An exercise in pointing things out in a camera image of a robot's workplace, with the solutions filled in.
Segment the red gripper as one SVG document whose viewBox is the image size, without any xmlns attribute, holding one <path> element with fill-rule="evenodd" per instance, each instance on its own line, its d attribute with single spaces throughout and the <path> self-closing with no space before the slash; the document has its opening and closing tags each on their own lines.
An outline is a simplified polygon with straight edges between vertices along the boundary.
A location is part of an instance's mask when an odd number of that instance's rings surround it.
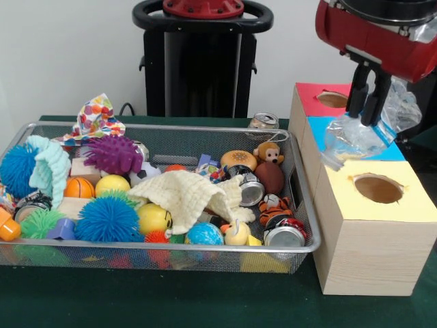
<svg viewBox="0 0 437 328">
<path fill-rule="evenodd" d="M 381 66 L 383 71 L 376 71 L 375 88 L 369 95 L 369 64 L 357 66 L 346 106 L 351 118 L 357 118 L 361 112 L 361 124 L 375 126 L 390 90 L 391 75 L 416 83 L 435 68 L 436 36 L 430 41 L 420 41 L 414 33 L 424 24 L 413 25 L 412 31 L 401 35 L 399 23 L 390 25 L 360 16 L 361 9 L 365 5 L 372 6 L 373 1 L 359 1 L 357 10 L 347 1 L 340 4 L 341 9 L 330 1 L 319 2 L 316 34 L 342 53 L 351 52 Z"/>
</svg>

